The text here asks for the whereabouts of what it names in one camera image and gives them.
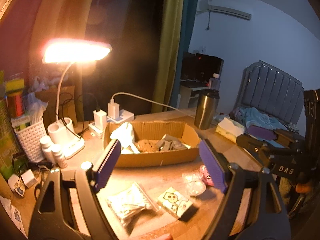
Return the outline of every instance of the stainless steel tumbler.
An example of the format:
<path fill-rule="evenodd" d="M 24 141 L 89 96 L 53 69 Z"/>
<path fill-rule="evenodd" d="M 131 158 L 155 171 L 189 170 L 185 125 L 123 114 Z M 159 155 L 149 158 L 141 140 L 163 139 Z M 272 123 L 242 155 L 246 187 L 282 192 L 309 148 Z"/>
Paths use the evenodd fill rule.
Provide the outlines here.
<path fill-rule="evenodd" d="M 195 117 L 197 128 L 206 130 L 210 127 L 219 99 L 219 91 L 217 90 L 204 89 L 200 92 Z"/>

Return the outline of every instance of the pink toy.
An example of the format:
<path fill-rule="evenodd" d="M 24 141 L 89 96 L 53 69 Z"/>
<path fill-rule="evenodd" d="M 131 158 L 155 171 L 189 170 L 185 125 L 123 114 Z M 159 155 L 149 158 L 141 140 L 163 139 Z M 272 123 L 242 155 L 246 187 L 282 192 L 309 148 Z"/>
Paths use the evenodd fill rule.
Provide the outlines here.
<path fill-rule="evenodd" d="M 209 185 L 209 186 L 214 186 L 213 181 L 211 180 L 211 176 L 207 170 L 207 168 L 202 165 L 200 167 L 200 172 L 202 173 L 202 180 L 204 181 L 205 184 Z"/>

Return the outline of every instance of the headboard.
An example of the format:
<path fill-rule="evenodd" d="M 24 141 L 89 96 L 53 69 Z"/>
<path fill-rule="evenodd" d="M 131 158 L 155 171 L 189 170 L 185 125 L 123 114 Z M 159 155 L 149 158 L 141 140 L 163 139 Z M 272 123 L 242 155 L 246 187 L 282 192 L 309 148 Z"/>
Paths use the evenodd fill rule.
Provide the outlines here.
<path fill-rule="evenodd" d="M 297 124 L 303 90 L 302 82 L 259 60 L 245 68 L 235 107 L 255 107 L 283 123 Z"/>

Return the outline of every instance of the clear plastic wrap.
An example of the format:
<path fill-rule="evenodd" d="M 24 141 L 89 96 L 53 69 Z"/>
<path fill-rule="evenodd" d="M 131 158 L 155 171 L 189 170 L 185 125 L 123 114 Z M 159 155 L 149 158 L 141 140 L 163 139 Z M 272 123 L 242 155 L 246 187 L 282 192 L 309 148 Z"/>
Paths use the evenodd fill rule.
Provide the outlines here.
<path fill-rule="evenodd" d="M 130 188 L 116 195 L 109 196 L 106 198 L 106 202 L 124 227 L 142 210 L 159 211 L 157 204 L 137 182 L 134 182 Z"/>
<path fill-rule="evenodd" d="M 182 178 L 190 196 L 199 196 L 206 190 L 206 185 L 202 180 L 202 174 L 194 172 L 183 173 Z"/>

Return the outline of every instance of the plastic bottle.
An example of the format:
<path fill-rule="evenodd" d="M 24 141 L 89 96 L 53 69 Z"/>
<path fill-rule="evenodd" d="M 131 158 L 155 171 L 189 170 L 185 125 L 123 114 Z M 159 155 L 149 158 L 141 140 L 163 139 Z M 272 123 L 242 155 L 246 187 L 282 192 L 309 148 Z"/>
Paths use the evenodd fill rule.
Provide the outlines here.
<path fill-rule="evenodd" d="M 50 136 L 45 135 L 45 136 L 41 137 L 40 144 L 41 144 L 42 152 L 43 152 L 44 156 L 46 157 L 46 159 L 49 162 L 56 164 L 57 162 L 55 161 L 53 154 L 52 154 L 53 142 L 52 142 Z"/>
<path fill-rule="evenodd" d="M 220 75 L 219 74 L 214 73 L 213 78 L 210 78 L 209 89 L 219 91 L 219 89 L 220 89 Z"/>
<path fill-rule="evenodd" d="M 66 168 L 68 166 L 67 160 L 62 152 L 60 144 L 54 144 L 51 148 L 53 156 L 60 168 Z"/>

